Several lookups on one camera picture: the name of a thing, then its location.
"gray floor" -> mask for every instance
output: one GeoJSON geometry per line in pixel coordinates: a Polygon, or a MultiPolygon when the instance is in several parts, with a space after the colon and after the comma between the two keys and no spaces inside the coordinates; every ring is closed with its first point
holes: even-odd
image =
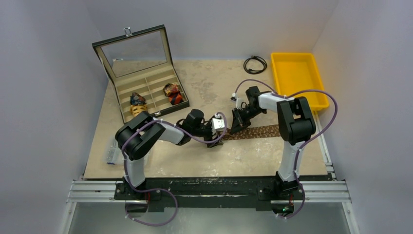
{"type": "MultiPolygon", "coordinates": [[[[148,222],[167,220],[173,209],[145,214],[148,222]]],[[[177,217],[162,227],[147,227],[125,219],[122,203],[79,203],[71,234],[349,234],[341,203],[307,203],[287,221],[275,219],[272,212],[254,209],[179,209],[177,217]]]]}

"white wall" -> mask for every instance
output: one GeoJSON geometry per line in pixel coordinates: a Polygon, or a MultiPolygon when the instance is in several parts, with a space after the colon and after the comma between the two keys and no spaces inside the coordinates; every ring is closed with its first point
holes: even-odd
{"type": "Polygon", "coordinates": [[[80,0],[0,1],[1,233],[57,233],[106,78],[80,0]]]}
{"type": "Polygon", "coordinates": [[[85,0],[104,39],[165,24],[177,59],[310,52],[338,0],[85,0]]]}
{"type": "Polygon", "coordinates": [[[326,141],[363,233],[413,229],[412,12],[411,0],[341,0],[313,51],[339,103],[326,141]]]}

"brown strap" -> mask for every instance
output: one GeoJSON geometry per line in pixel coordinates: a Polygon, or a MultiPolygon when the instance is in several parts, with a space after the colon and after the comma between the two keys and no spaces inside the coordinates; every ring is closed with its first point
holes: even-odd
{"type": "Polygon", "coordinates": [[[266,138],[266,137],[280,137],[280,130],[277,124],[246,128],[238,133],[229,134],[229,129],[222,138],[222,140],[242,140],[242,139],[254,139],[254,138],[266,138]]]}

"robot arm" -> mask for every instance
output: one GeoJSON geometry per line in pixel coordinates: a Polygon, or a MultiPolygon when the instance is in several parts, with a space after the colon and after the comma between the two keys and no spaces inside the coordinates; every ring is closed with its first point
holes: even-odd
{"type": "MultiPolygon", "coordinates": [[[[193,109],[183,122],[176,123],[180,129],[185,130],[196,137],[203,137],[205,141],[213,141],[217,131],[221,131],[225,128],[223,119],[215,115],[207,122],[203,122],[204,113],[200,110],[193,109]]],[[[119,148],[122,148],[125,142],[145,124],[157,120],[150,116],[148,112],[141,112],[131,121],[126,123],[115,134],[115,139],[118,142],[119,148]]],[[[126,146],[125,152],[128,158],[125,160],[128,170],[128,176],[130,184],[134,187],[138,187],[145,181],[144,174],[144,156],[150,151],[152,146],[157,140],[164,140],[171,142],[175,145],[184,145],[188,143],[191,138],[184,134],[183,131],[175,128],[174,126],[165,123],[155,123],[144,131],[144,134],[138,134],[134,137],[126,146]]],[[[207,143],[207,147],[211,148],[217,145],[222,145],[222,141],[216,141],[214,143],[207,143]]]]}
{"type": "MultiPolygon", "coordinates": [[[[278,115],[280,135],[284,140],[284,151],[279,170],[277,171],[278,187],[281,191],[288,191],[297,187],[294,175],[294,164],[297,150],[311,135],[316,132],[316,125],[311,114],[308,101],[305,97],[285,99],[275,96],[271,92],[260,92],[257,86],[249,87],[245,92],[248,104],[242,107],[236,95],[232,100],[236,108],[232,110],[233,122],[230,133],[239,132],[251,125],[251,119],[267,110],[278,115]]],[[[297,160],[297,177],[300,176],[300,162],[302,152],[297,160]]]]}

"open lid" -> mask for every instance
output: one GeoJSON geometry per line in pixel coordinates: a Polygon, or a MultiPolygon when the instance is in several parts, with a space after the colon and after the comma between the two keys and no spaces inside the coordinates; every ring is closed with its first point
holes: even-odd
{"type": "Polygon", "coordinates": [[[92,44],[114,85],[120,77],[141,75],[173,65],[164,25],[134,33],[129,27],[123,30],[123,36],[92,44]]]}

